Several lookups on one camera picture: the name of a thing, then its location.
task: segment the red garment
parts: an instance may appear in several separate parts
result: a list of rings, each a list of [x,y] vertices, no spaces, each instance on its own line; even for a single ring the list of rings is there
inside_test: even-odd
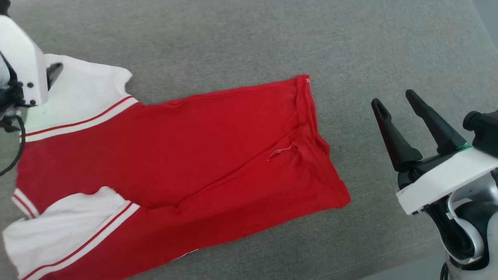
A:
[[[134,103],[89,128],[28,141],[18,165],[22,197],[15,200],[36,217],[69,195],[109,186],[137,205],[98,246],[41,278],[118,280],[344,207],[350,197],[329,152],[318,134],[309,77],[301,75],[159,105]]]

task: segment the gray couch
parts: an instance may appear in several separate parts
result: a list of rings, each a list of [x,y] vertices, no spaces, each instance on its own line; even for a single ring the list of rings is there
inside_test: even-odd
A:
[[[442,250],[429,218],[397,202],[370,101],[380,98],[425,156],[436,145],[406,89],[467,139],[465,114],[497,109],[498,53],[471,0],[25,0],[10,14],[45,53],[129,69],[127,91],[147,104],[311,75],[320,132],[351,204],[134,280],[353,280]],[[17,136],[0,137],[6,166]],[[9,201],[15,176],[0,178],[3,229],[21,217]],[[3,250],[0,275],[16,277]]]

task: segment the red and white shirt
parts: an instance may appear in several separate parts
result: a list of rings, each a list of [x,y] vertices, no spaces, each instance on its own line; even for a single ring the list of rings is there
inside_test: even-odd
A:
[[[22,280],[123,279],[350,197],[318,134],[307,75],[145,106],[129,71],[64,70],[28,110],[3,233]]]

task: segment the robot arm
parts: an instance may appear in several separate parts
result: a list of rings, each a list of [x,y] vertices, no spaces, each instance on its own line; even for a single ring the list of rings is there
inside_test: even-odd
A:
[[[497,237],[488,234],[488,224],[498,213],[498,111],[470,112],[465,117],[464,128],[476,134],[474,146],[469,146],[414,91],[407,90],[406,97],[436,140],[438,155],[422,159],[391,122],[380,100],[372,101],[398,172],[398,201],[408,215],[427,213],[439,230],[451,268],[467,271],[462,275],[473,275],[469,279],[478,279],[474,272],[497,265],[490,263],[489,245],[493,243],[488,238]]]
[[[48,90],[63,69],[57,63],[46,68],[43,52],[15,22],[7,16],[8,0],[0,0],[0,128],[6,132],[19,129],[21,145],[14,161],[0,176],[11,170],[24,147],[25,131],[20,107],[43,105],[48,101]]]
[[[450,280],[488,280],[498,275],[498,213],[494,214],[488,224],[488,243],[490,264],[484,269],[469,271],[453,265],[450,255],[446,256]]]

